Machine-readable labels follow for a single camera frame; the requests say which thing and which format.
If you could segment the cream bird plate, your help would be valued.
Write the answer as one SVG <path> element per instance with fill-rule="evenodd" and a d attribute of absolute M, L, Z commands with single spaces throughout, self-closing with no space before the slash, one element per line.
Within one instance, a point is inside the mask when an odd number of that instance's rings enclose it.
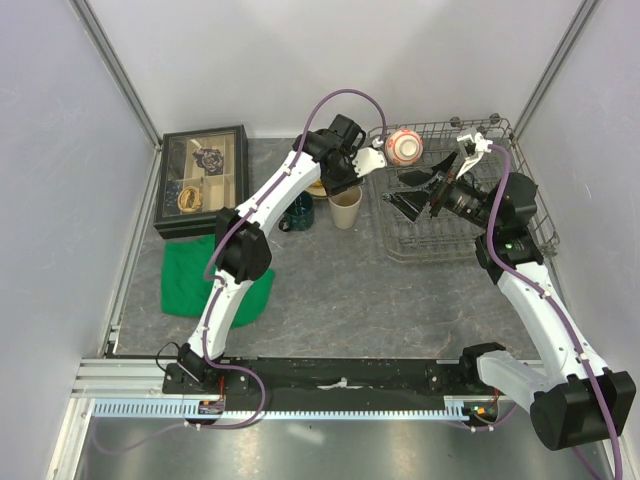
<path fill-rule="evenodd" d="M 315 182 L 305 189 L 312 197 L 317 199 L 327 199 L 328 194 L 320 182 Z"/>

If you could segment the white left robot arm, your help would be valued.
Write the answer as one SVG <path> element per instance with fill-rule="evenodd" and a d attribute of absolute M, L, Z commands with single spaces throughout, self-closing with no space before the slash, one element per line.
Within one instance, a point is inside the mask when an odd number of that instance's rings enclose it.
<path fill-rule="evenodd" d="M 214 274 L 212 290 L 195 331 L 166 366 L 163 393 L 211 393 L 217 387 L 237 310 L 270 266 L 269 233 L 314 182 L 320 180 L 328 194 L 358 185 L 354 159 L 365 139 L 357 123 L 339 114 L 329 127 L 296 138 L 281 166 L 248 200 L 217 213 L 216 248 L 205 268 Z"/>

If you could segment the white red patterned bowl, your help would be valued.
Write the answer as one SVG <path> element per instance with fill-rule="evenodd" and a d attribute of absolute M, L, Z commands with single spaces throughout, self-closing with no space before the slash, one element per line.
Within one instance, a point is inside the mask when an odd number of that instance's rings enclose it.
<path fill-rule="evenodd" d="M 387 138 L 384 150 L 387 159 L 393 165 L 411 166 L 422 156 L 423 141 L 415 131 L 402 128 Z"/>

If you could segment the beige tall cup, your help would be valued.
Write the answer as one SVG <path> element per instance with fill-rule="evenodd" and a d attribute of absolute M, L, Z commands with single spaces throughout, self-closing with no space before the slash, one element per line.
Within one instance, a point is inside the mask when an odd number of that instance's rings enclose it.
<path fill-rule="evenodd" d="M 353 187 L 328 198 L 334 225 L 342 230 L 354 226 L 362 200 L 360 187 Z"/>

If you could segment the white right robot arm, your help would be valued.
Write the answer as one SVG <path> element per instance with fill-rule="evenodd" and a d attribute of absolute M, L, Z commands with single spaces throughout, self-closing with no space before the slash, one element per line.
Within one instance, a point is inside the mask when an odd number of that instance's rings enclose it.
<path fill-rule="evenodd" d="M 545 368 L 539 373 L 496 342 L 474 345 L 460 357 L 460 386 L 473 394 L 493 387 L 508 395 L 529 413 L 550 450 L 620 436 L 636 385 L 591 348 L 557 297 L 528 227 L 537 212 L 536 184 L 510 172 L 486 192 L 454 176 L 456 158 L 451 153 L 428 170 L 399 174 L 403 189 L 381 198 L 411 222 L 447 210 L 482 229 L 475 240 L 478 262 L 519 315 Z"/>

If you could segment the dark green mug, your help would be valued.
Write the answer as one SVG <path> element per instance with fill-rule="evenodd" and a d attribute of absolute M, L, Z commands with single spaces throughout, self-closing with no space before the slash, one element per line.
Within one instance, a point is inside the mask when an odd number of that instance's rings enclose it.
<path fill-rule="evenodd" d="M 279 221 L 280 231 L 288 233 L 292 231 L 306 231 L 311 228 L 315 220 L 314 200 L 306 191 L 302 192 L 294 202 L 285 210 Z"/>

